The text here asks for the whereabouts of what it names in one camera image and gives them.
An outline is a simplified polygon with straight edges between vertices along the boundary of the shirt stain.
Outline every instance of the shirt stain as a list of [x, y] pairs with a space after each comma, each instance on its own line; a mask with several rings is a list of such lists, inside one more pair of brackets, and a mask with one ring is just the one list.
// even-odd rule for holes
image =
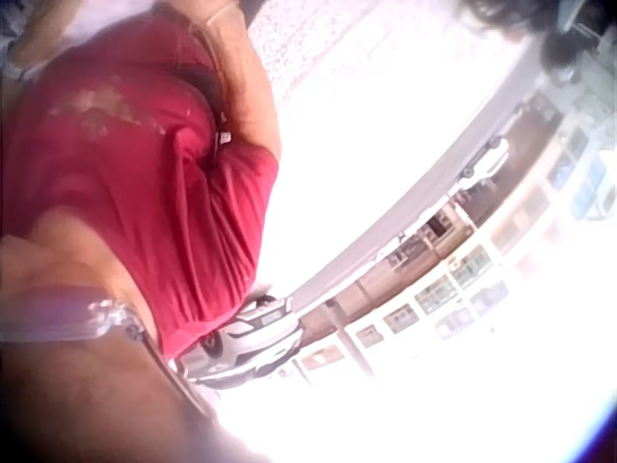
[[[117, 75], [111, 77], [111, 81], [118, 83]], [[113, 85], [103, 84], [94, 90], [82, 89], [68, 94], [61, 105], [49, 109], [48, 116], [55, 117], [63, 113], [77, 114], [82, 118], [81, 126], [90, 141], [106, 137], [109, 128], [106, 125], [108, 118], [113, 118], [132, 125], [146, 125], [160, 135], [165, 135], [166, 130], [155, 118], [138, 118], [136, 111], [125, 100]]]
[[77, 114], [99, 110], [107, 116], [119, 119], [125, 123], [141, 124], [135, 118], [124, 97], [111, 85], [102, 86], [97, 90], [81, 90], [68, 98], [67, 106]]

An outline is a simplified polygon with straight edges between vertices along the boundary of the wrist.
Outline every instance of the wrist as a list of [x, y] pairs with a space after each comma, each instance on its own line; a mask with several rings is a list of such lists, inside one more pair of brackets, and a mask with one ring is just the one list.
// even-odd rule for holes
[[235, 3], [223, 7], [198, 27], [206, 40], [215, 47], [248, 37], [244, 13]]

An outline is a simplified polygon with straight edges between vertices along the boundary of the red shirt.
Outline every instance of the red shirt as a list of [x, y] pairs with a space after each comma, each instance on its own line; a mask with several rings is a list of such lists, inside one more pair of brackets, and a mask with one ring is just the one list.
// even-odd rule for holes
[[168, 359], [242, 303], [278, 172], [266, 149], [215, 149], [186, 66], [212, 63], [182, 20], [131, 19], [55, 61], [3, 134], [2, 233], [69, 207], [131, 274]]

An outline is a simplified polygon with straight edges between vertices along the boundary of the parked car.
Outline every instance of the parked car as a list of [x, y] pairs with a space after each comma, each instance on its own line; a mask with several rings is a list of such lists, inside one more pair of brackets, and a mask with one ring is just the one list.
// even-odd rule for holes
[[291, 300], [261, 296], [218, 331], [202, 337], [172, 367], [193, 383], [234, 388], [289, 361], [298, 353], [301, 337]]
[[508, 159], [510, 144], [505, 137], [492, 137], [463, 169], [459, 186], [469, 190], [478, 181], [492, 177]]

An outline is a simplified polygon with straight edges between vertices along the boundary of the sleeve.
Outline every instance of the sleeve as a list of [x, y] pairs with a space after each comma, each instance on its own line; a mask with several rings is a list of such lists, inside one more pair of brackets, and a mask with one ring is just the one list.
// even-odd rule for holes
[[209, 273], [217, 274], [228, 293], [229, 300], [219, 303], [241, 303], [253, 284], [278, 172], [279, 162], [270, 151], [239, 140], [222, 145], [205, 168], [208, 212], [203, 215], [201, 203], [196, 204], [200, 211], [194, 213], [207, 220], [201, 230], [210, 240]]

